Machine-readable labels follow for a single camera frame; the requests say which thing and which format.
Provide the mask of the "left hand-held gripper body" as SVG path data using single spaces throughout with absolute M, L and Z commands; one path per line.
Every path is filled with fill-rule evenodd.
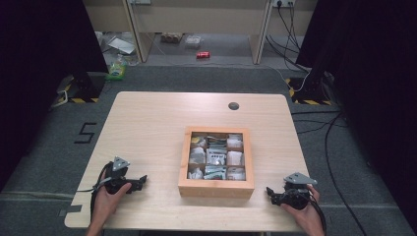
M 104 186 L 109 194 L 117 193 L 127 183 L 125 175 L 129 165 L 129 161 L 115 156 L 113 161 L 104 165 L 98 177 L 97 187 Z

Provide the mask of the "black stand base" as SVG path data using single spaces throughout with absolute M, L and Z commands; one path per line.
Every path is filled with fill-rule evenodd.
M 104 87 L 105 76 L 88 73 L 86 79 L 75 79 L 72 75 L 61 81 L 57 89 L 56 103 L 96 103 Z
M 291 77 L 285 80 L 291 100 L 297 104 L 331 105 L 328 93 L 321 82 L 310 83 L 307 77 Z

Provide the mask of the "green plastic bag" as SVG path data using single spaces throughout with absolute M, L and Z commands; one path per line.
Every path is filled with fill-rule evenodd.
M 108 74 L 105 76 L 107 81 L 121 81 L 125 77 L 126 62 L 124 57 L 119 54 L 117 59 L 112 62 L 108 68 Z

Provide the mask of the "white wall socket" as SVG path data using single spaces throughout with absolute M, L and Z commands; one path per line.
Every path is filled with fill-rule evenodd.
M 271 0 L 273 8 L 292 8 L 296 0 Z

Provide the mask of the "group of small packets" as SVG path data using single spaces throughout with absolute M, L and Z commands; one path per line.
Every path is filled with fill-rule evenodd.
M 245 181 L 243 134 L 193 133 L 188 164 L 188 179 Z

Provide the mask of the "light wooden desk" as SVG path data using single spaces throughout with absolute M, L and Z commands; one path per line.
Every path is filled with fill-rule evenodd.
M 271 0 L 82 0 L 96 31 L 128 31 L 138 59 L 146 62 L 158 32 L 244 34 L 255 64 L 266 37 L 306 34 L 318 0 L 296 0 L 273 8 Z

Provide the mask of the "clear plastic bags pile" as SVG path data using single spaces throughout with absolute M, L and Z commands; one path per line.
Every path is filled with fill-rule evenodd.
M 95 36 L 108 63 L 118 60 L 128 66 L 139 64 L 133 36 L 129 32 L 96 31 Z

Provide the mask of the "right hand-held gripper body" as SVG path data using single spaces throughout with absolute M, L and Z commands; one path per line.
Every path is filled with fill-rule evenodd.
M 305 208 L 310 199 L 308 185 L 316 185 L 318 181 L 299 172 L 286 176 L 284 181 L 284 193 L 280 197 L 281 201 L 295 209 Z

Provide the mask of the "black curtain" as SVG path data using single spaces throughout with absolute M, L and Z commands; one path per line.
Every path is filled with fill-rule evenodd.
M 297 61 L 333 75 L 361 145 L 417 233 L 417 0 L 318 0 Z
M 106 70 L 83 0 L 0 0 L 0 191 L 61 81 Z

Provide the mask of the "person's left hand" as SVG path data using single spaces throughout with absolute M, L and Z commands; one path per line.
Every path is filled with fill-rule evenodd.
M 119 202 L 130 188 L 131 184 L 126 183 L 116 194 L 109 194 L 105 187 L 100 187 L 96 192 L 90 222 L 104 224 L 109 216 L 116 211 Z

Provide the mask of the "wooden compartment box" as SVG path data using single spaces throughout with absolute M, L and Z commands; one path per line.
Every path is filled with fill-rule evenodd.
M 242 133 L 245 154 L 245 181 L 192 180 L 187 178 L 190 140 L 193 133 Z M 178 189 L 182 197 L 250 199 L 254 189 L 254 167 L 251 139 L 245 128 L 187 127 L 182 149 Z

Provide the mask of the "brown egg carton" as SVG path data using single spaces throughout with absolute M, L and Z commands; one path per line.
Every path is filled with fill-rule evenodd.
M 164 32 L 160 36 L 160 40 L 166 43 L 179 43 L 183 34 L 179 32 Z

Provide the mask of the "clear plastic container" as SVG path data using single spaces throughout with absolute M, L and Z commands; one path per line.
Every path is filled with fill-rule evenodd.
M 188 35 L 185 40 L 185 46 L 187 48 L 199 48 L 201 43 L 202 39 L 197 35 Z

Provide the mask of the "person's right hand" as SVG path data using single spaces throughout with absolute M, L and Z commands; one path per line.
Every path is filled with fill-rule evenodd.
M 309 226 L 320 226 L 323 228 L 321 217 L 311 204 L 308 204 L 303 209 L 295 209 L 287 204 L 282 204 L 280 207 L 291 214 L 295 219 L 295 222 L 304 231 L 305 228 Z

